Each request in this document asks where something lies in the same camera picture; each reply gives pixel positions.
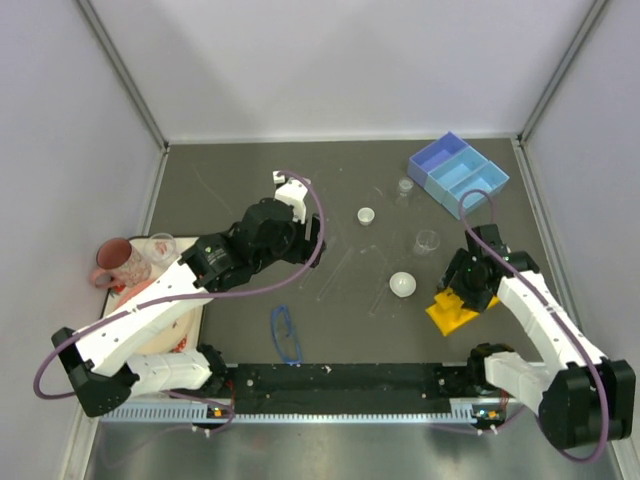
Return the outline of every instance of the blue compartment box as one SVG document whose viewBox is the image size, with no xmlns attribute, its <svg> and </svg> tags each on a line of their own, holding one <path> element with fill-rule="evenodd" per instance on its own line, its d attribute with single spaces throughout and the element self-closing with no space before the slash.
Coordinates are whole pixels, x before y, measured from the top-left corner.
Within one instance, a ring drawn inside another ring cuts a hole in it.
<svg viewBox="0 0 640 480">
<path fill-rule="evenodd" d="M 424 189 L 439 203 L 445 194 L 471 173 L 489 163 L 478 151 L 467 147 L 429 173 Z"/>
<path fill-rule="evenodd" d="M 469 144 L 454 133 L 444 137 L 415 153 L 409 159 L 408 174 L 411 179 L 424 188 L 429 172 L 467 148 Z"/>
<path fill-rule="evenodd" d="M 451 215 L 460 219 L 458 204 L 460 199 L 469 190 L 484 190 L 490 196 L 496 195 L 505 186 L 509 176 L 500 170 L 493 162 L 489 162 L 457 185 L 454 185 L 445 193 L 442 206 L 449 210 Z M 472 193 L 464 199 L 464 212 L 469 213 L 485 203 L 487 198 L 479 193 Z"/>
<path fill-rule="evenodd" d="M 479 189 L 493 196 L 509 180 L 493 162 L 451 132 L 413 155 L 408 172 L 458 220 L 458 202 L 465 192 Z M 469 195 L 464 211 L 470 212 L 485 201 L 483 195 Z"/>
</svg>

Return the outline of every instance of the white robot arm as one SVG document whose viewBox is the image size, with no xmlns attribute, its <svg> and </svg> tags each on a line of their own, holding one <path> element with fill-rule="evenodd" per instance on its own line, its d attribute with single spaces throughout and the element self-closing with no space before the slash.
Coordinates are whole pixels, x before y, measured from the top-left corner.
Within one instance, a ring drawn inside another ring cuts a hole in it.
<svg viewBox="0 0 640 480">
<path fill-rule="evenodd" d="M 245 284 L 278 260 L 294 264 L 309 260 L 316 247 L 319 220 L 312 217 L 307 239 L 307 188 L 276 173 L 273 180 L 274 198 L 250 206 L 242 221 L 226 232 L 200 237 L 154 283 L 110 315 L 128 312 L 126 316 L 60 353 L 88 416 L 108 413 L 127 398 L 145 393 L 188 389 L 213 395 L 220 389 L 226 367 L 211 346 L 162 355 L 134 352 L 187 311 L 211 301 L 211 293 Z M 167 296 L 174 299 L 157 301 Z M 68 328 L 59 330 L 52 337 L 54 346 L 75 333 Z"/>
<path fill-rule="evenodd" d="M 602 410 L 586 357 L 606 391 L 609 440 L 628 437 L 633 423 L 633 369 L 624 360 L 609 360 L 584 337 L 550 293 L 535 262 L 526 252 L 512 252 L 502 242 L 496 225 L 472 230 L 540 292 L 544 304 L 469 233 L 468 250 L 456 252 L 438 288 L 450 288 L 463 301 L 463 308 L 476 312 L 488 308 L 497 295 L 540 352 L 544 368 L 531 366 L 506 345 L 482 344 L 472 350 L 467 362 L 469 383 L 487 390 L 502 389 L 519 400 L 536 413 L 543 433 L 556 448 L 595 443 Z"/>
</svg>

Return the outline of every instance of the gray table surface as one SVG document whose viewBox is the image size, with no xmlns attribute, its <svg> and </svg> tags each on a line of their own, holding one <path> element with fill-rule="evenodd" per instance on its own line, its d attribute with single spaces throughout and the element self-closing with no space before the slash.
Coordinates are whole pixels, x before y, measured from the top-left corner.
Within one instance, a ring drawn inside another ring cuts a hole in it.
<svg viewBox="0 0 640 480">
<path fill-rule="evenodd" d="M 511 176 L 497 197 L 497 221 L 513 249 L 528 251 L 550 279 L 548 264 L 508 140 L 471 142 Z M 336 142 L 172 147 L 151 230 L 200 235 L 225 230 L 247 206 L 272 196 L 271 171 L 288 168 L 312 179 L 327 210 L 333 240 L 317 271 L 272 295 L 243 301 L 214 301 L 206 311 L 202 341 L 222 350 L 227 362 L 275 362 L 269 314 L 291 306 L 305 361 L 418 362 L 463 361 L 479 342 L 506 342 L 526 359 L 533 346 L 516 320 L 498 306 L 444 338 L 424 313 L 434 286 L 455 250 L 464 244 L 459 222 L 427 194 L 415 192 L 408 209 L 393 205 L 394 188 L 407 158 L 424 141 Z M 377 212 L 369 228 L 355 212 Z M 489 220 L 487 207 L 473 223 Z M 415 232 L 437 230 L 434 256 L 417 261 L 409 254 Z M 342 270 L 324 289 L 331 272 L 350 249 Z M 283 278 L 294 268 L 274 266 L 247 288 Z M 376 290 L 391 271 L 416 276 L 413 297 L 386 295 L 373 309 Z M 616 479 L 611 453 L 595 465 L 562 458 L 526 413 L 497 437 L 455 435 L 424 425 L 236 425 L 205 440 L 189 431 L 152 441 L 116 469 L 98 455 L 118 461 L 165 428 L 158 424 L 101 424 L 86 479 Z M 578 453 L 586 455 L 589 449 Z"/>
<path fill-rule="evenodd" d="M 395 205 L 395 189 L 406 175 L 409 156 L 425 141 L 231 144 L 172 147 L 151 230 L 200 235 L 226 230 L 246 208 L 273 196 L 271 172 L 289 169 L 313 182 L 327 216 L 330 248 L 301 285 L 268 295 L 214 301 L 206 307 L 201 340 L 223 352 L 228 362 L 277 362 L 269 317 L 289 305 L 306 362 L 464 361 L 482 342 L 506 342 L 527 360 L 539 359 L 519 323 L 503 306 L 486 312 L 443 337 L 426 315 L 435 286 L 464 229 L 426 192 L 415 187 L 409 207 Z M 514 250 L 526 250 L 551 279 L 545 253 L 509 140 L 472 144 L 511 179 L 496 198 L 497 222 Z M 362 227 L 356 212 L 369 206 L 374 223 Z M 489 222 L 483 206 L 470 215 Z M 424 228 L 441 237 L 427 259 L 411 254 Z M 342 268 L 333 275 L 338 266 Z M 275 283 L 298 266 L 273 265 L 246 288 Z M 416 293 L 398 299 L 384 286 L 396 271 L 417 280 Z"/>
</svg>

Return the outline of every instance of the red mug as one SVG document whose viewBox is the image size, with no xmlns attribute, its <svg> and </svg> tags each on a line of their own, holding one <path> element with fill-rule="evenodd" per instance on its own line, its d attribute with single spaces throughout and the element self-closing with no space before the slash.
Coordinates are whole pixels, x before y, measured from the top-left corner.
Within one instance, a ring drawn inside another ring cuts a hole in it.
<svg viewBox="0 0 640 480">
<path fill-rule="evenodd" d="M 89 282 L 96 288 L 125 285 L 133 287 L 151 276 L 151 263 L 126 238 L 112 238 L 105 242 L 96 255 L 96 268 Z M 110 275 L 110 282 L 98 284 L 98 278 Z"/>
</svg>

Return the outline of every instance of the yellow object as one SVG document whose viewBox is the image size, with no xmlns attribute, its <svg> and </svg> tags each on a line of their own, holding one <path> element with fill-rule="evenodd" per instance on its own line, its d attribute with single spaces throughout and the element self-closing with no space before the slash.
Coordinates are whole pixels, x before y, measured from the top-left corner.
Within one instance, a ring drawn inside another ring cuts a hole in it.
<svg viewBox="0 0 640 480">
<path fill-rule="evenodd" d="M 438 293 L 433 299 L 436 303 L 427 308 L 426 311 L 445 337 L 456 328 L 460 328 L 480 315 L 473 310 L 462 308 L 464 302 L 450 288 Z M 497 305 L 499 302 L 498 297 L 494 296 L 487 309 Z"/>
</svg>

